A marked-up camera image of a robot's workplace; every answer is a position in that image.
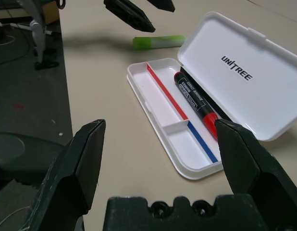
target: white table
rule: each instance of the white table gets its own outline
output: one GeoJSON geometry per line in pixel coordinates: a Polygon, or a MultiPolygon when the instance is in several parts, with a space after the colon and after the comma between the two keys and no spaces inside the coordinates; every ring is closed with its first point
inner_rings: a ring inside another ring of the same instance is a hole
{"type": "MultiPolygon", "coordinates": [[[[297,23],[247,0],[174,0],[174,13],[145,0],[133,2],[152,21],[154,34],[134,30],[106,10],[103,0],[68,0],[60,11],[73,132],[95,119],[107,123],[99,185],[92,209],[84,217],[86,231],[102,230],[111,196],[143,196],[148,205],[156,200],[172,205],[179,195],[190,202],[213,203],[217,195],[231,193],[223,171],[198,181],[186,180],[175,171],[126,74],[132,63],[177,58],[178,49],[136,52],[131,47],[133,37],[188,36],[205,13],[216,11],[297,54],[297,23]]],[[[264,146],[297,186],[297,123],[264,146]]]]}

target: marker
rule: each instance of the marker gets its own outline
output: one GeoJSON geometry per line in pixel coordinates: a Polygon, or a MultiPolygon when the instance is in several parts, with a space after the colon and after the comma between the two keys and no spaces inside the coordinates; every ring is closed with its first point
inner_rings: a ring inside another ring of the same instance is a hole
{"type": "Polygon", "coordinates": [[[177,72],[174,75],[174,81],[189,104],[195,110],[198,117],[202,120],[203,124],[207,127],[212,136],[218,140],[217,130],[214,125],[215,120],[218,119],[217,114],[214,112],[211,106],[209,106],[207,101],[200,95],[196,88],[190,83],[184,73],[177,72]]]}

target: white cable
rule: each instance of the white cable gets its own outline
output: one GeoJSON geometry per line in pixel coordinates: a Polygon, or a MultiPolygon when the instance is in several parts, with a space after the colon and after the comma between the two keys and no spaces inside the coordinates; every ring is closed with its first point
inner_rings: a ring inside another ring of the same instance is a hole
{"type": "Polygon", "coordinates": [[[10,43],[15,41],[15,37],[13,37],[13,36],[7,35],[6,37],[12,38],[12,41],[9,41],[9,42],[6,42],[6,43],[0,43],[0,46],[7,45],[7,44],[10,44],[10,43]]]}
{"type": "Polygon", "coordinates": [[[12,212],[11,214],[9,214],[5,219],[2,220],[2,222],[0,222],[0,226],[6,221],[6,219],[8,219],[10,216],[14,215],[15,213],[25,209],[25,208],[30,208],[30,206],[27,207],[23,207],[23,208],[19,208],[17,210],[15,210],[14,212],[12,212]]]}

